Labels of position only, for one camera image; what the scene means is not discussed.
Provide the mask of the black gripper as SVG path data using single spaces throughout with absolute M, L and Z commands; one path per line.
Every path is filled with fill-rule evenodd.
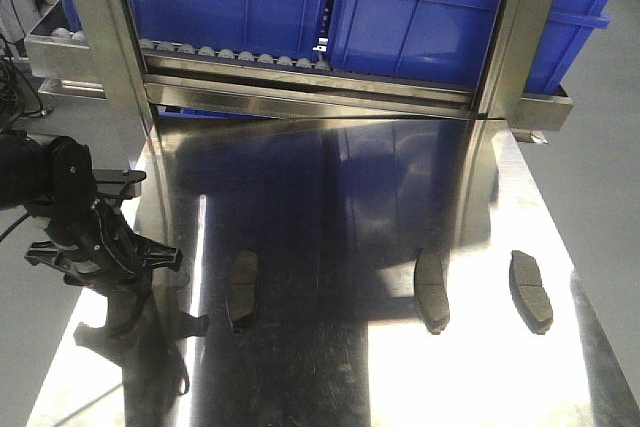
M 24 208 L 44 223 L 48 241 L 34 243 L 30 263 L 46 264 L 71 285 L 111 288 L 106 332 L 118 338 L 137 323 L 150 296 L 153 271 L 181 267 L 182 252 L 136 233 L 122 203 L 136 197 L 144 171 L 95 171 L 89 147 L 68 136 L 26 137 L 31 182 Z

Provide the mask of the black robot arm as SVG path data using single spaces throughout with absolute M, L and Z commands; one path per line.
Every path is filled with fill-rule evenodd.
M 47 236 L 30 245 L 26 261 L 105 297 L 111 337 L 137 323 L 154 270 L 177 271 L 182 262 L 179 249 L 135 233 L 121 212 L 145 178 L 140 170 L 94 168 L 88 146 L 68 136 L 1 134 L 1 207 L 24 207 L 27 217 L 43 221 Z

